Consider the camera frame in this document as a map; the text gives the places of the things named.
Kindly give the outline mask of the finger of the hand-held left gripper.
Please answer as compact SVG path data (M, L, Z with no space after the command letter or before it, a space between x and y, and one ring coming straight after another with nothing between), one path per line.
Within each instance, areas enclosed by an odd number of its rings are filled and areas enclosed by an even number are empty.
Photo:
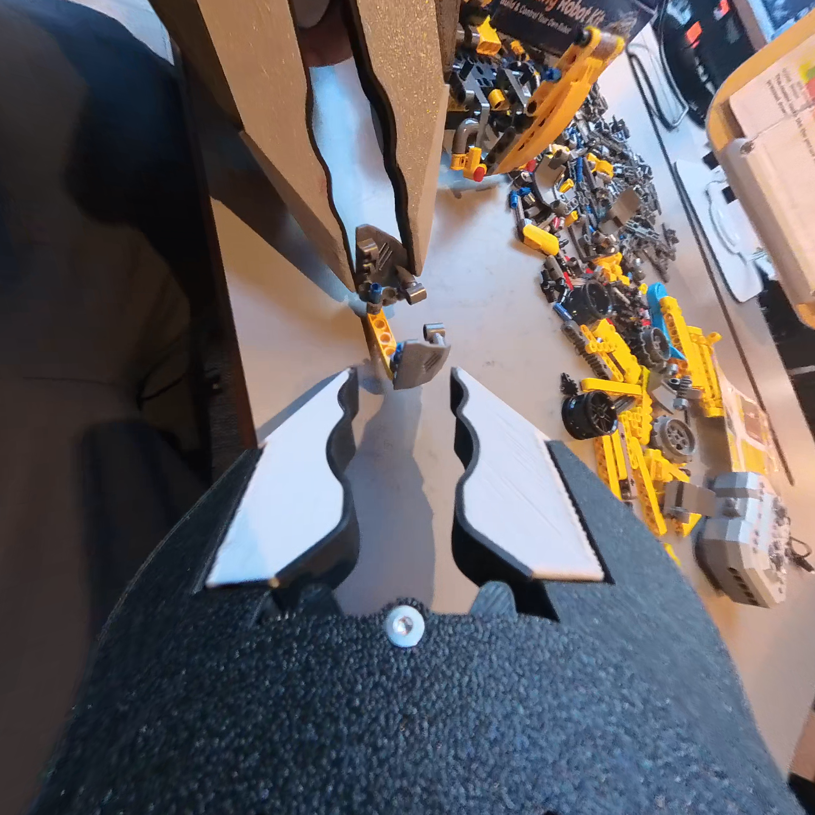
M240 136L320 258L353 290L349 241L315 144L313 94L291 2L198 2Z
M360 83L380 122L395 218L419 276L430 245L449 88L436 3L347 2Z

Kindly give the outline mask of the yellow toy vehicle model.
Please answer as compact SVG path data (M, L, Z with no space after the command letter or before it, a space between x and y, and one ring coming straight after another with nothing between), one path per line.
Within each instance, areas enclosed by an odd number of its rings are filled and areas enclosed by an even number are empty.
M565 130L626 41L579 29L561 54L500 34L490 2L464 2L450 61L450 169L471 182L533 166Z

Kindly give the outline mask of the grey toy wheel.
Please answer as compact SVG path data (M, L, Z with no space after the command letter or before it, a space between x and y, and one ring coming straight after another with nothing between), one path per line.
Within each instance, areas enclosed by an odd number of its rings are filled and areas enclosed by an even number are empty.
M666 369L671 359L671 346L664 332L649 326L639 334L638 359L641 365L655 372Z
M694 459L697 442L687 423L674 416L660 416L652 425L649 446L671 463L687 464Z

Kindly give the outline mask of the person's left hand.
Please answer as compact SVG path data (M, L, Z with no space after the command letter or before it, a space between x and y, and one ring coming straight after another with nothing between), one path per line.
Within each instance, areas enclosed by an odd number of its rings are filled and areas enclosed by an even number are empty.
M292 2L304 65L339 65L353 55L343 1Z

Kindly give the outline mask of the dark blue robot kit box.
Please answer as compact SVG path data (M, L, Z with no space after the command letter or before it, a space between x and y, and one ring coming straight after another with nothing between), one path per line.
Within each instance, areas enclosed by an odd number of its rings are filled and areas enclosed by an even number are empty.
M561 55L579 29L595 27L628 42L650 23L657 1L494 1L492 26L523 46Z

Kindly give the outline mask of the grey toy panel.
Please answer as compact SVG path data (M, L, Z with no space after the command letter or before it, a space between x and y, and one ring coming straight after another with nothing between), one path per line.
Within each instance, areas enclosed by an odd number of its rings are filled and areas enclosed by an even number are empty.
M665 484L664 516L689 523L692 516L713 517L716 512L717 496L712 490L680 480L672 480Z

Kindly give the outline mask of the black spoked toy wheel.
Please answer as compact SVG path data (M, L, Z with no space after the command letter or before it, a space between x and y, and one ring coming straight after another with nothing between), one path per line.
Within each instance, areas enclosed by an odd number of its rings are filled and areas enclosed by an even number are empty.
M578 441L609 436L617 431L615 401L603 391L567 396L562 402L566 432Z

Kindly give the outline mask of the tan cardboard box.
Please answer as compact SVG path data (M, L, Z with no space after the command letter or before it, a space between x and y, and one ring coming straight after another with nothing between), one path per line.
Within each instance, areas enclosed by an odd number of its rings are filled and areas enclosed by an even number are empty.
M813 11L725 80L706 130L790 304L813 329Z

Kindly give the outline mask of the blue curved toy panel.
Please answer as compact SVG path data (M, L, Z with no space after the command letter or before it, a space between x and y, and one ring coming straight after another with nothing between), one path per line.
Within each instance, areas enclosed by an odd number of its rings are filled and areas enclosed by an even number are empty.
M672 343L670 332L667 328L666 319L661 308L661 300L667 297L667 290L661 282L653 283L647 287L646 300L650 314L650 321L653 327L658 328L666 337L670 358L686 361L686 357Z

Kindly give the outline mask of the white monitor stand base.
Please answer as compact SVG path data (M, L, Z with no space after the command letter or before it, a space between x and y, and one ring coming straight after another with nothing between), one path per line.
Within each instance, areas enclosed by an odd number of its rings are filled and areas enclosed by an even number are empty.
M756 298L763 290L764 251L723 169L684 159L673 167L731 296L738 302Z

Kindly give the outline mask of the short yellow toy beam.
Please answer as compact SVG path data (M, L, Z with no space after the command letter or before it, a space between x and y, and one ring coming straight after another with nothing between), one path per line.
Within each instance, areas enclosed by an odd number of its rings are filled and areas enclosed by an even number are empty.
M374 310L373 304L366 305L365 319L372 332L373 341L382 361L385 373L393 380L395 377L392 360L398 350L398 341L394 339L390 323L384 310Z

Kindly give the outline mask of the grey toy plate with blue pins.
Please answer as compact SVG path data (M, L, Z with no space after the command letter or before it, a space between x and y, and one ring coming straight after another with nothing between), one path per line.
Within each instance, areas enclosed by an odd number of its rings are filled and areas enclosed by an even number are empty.
M371 225L355 230L355 291L369 314L398 301L426 300L424 286L408 270L407 250L398 239Z

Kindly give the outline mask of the grey toy hub block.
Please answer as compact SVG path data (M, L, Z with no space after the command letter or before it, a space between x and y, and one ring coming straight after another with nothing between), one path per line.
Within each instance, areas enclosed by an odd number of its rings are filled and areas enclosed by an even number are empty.
M720 474L713 515L695 545L712 586L733 602L765 609L787 598L790 518L769 479L756 472Z

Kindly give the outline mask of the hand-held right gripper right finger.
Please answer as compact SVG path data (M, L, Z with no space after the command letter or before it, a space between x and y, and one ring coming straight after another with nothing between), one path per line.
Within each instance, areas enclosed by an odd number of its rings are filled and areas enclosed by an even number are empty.
M450 373L454 449L464 467L454 517L465 539L521 579L602 582L548 437L463 368Z

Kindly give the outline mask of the pile of small toy parts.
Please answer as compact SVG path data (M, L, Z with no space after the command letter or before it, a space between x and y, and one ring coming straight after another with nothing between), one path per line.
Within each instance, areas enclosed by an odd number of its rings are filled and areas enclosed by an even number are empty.
M610 116L599 85L533 169L510 174L507 196L515 238L532 222L557 235L561 251L542 258L540 288L550 303L587 280L623 291L614 311L646 320L649 273L663 284L678 237L663 219L653 169L633 150L624 119Z

